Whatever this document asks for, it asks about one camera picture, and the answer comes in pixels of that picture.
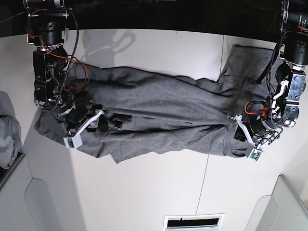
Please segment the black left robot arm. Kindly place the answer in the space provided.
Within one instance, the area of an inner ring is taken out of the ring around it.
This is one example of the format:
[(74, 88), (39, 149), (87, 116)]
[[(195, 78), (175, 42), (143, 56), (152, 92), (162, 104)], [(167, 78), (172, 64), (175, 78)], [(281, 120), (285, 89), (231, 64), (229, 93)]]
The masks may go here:
[(269, 96), (264, 101), (248, 101), (238, 123), (235, 139), (259, 148), (272, 143), (283, 128), (293, 127), (299, 114), (299, 100), (306, 87), (308, 65), (308, 2), (282, 2), (281, 37), (263, 73), (256, 80), (266, 80)]

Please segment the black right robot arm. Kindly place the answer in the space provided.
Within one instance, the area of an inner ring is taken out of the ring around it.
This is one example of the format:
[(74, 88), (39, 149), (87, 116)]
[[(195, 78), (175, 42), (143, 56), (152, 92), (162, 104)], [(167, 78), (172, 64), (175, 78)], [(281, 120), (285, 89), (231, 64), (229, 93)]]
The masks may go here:
[(76, 48), (68, 54), (67, 19), (75, 18), (63, 0), (25, 0), (28, 11), (27, 41), (36, 46), (33, 52), (35, 73), (34, 101), (64, 127), (69, 136), (84, 130), (108, 130), (108, 111), (91, 101), (85, 91), (90, 81), (89, 67), (75, 57)]

